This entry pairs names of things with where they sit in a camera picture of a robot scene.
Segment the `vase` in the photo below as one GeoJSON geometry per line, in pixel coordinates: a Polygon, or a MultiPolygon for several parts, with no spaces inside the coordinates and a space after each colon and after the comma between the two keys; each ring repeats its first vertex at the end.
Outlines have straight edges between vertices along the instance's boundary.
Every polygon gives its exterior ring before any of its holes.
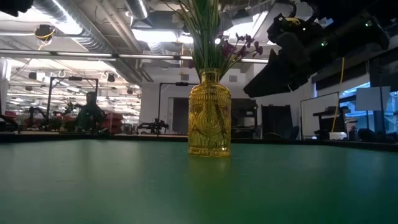
{"type": "Polygon", "coordinates": [[[196,156],[231,155],[231,93],[220,84],[221,70],[200,70],[201,84],[189,95],[189,153],[196,156]]]}

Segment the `green table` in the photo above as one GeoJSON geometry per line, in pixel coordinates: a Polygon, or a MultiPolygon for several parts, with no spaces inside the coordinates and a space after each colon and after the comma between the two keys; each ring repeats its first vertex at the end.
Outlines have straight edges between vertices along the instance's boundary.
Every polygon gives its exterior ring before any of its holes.
{"type": "Polygon", "coordinates": [[[398,223],[398,153],[185,142],[0,144],[0,223],[398,223]]]}

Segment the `window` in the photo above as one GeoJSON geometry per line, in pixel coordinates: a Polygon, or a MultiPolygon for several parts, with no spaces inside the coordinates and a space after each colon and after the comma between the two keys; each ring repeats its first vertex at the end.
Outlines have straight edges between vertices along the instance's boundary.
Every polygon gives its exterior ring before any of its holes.
{"type": "Polygon", "coordinates": [[[398,118],[394,112],[398,111],[398,92],[391,92],[387,101],[387,109],[384,112],[384,125],[386,133],[397,132],[398,118]]]}
{"type": "Polygon", "coordinates": [[[366,111],[355,110],[356,89],[369,88],[370,85],[370,82],[363,83],[362,85],[356,86],[349,90],[345,90],[340,94],[340,107],[347,106],[350,110],[349,113],[346,113],[346,122],[357,121],[357,123],[354,123],[354,125],[358,130],[362,128],[367,128],[369,122],[369,129],[374,131],[373,111],[368,111],[368,114],[366,114],[366,111]]]}

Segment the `person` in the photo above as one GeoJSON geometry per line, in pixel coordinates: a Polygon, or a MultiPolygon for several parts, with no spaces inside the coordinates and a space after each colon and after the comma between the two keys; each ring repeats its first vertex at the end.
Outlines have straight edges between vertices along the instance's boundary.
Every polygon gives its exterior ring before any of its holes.
{"type": "Polygon", "coordinates": [[[104,121],[103,111],[96,104],[97,95],[95,92],[88,92],[86,94],[87,104],[82,106],[76,118],[78,131],[89,130],[95,131],[96,124],[104,121]]]}

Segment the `purple flower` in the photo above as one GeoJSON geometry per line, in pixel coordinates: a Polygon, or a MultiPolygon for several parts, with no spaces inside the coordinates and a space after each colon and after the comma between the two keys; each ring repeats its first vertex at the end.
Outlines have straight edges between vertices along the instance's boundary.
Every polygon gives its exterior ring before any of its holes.
{"type": "Polygon", "coordinates": [[[239,36],[238,33],[235,33],[235,36],[236,36],[236,41],[240,40],[244,41],[244,36],[239,36]]]}
{"type": "Polygon", "coordinates": [[[246,34],[246,43],[248,44],[248,48],[250,48],[251,43],[253,43],[253,42],[254,42],[254,39],[251,38],[250,35],[247,35],[247,34],[246,34]]]}
{"type": "Polygon", "coordinates": [[[232,44],[228,43],[228,41],[226,40],[224,42],[223,48],[221,49],[221,54],[224,57],[229,57],[230,54],[232,54],[233,52],[235,52],[236,47],[233,46],[232,44]]]}
{"type": "Polygon", "coordinates": [[[257,54],[262,55],[264,52],[264,49],[262,47],[256,47],[256,53],[253,54],[253,57],[255,57],[257,54]]]}
{"type": "Polygon", "coordinates": [[[188,68],[191,69],[195,66],[195,64],[193,63],[193,60],[189,60],[188,61],[188,68]]]}
{"type": "Polygon", "coordinates": [[[246,46],[244,45],[242,48],[241,48],[241,50],[239,50],[239,52],[237,53],[237,56],[238,57],[242,57],[242,58],[244,58],[246,55],[248,55],[250,52],[248,52],[247,50],[246,50],[246,46]]]}

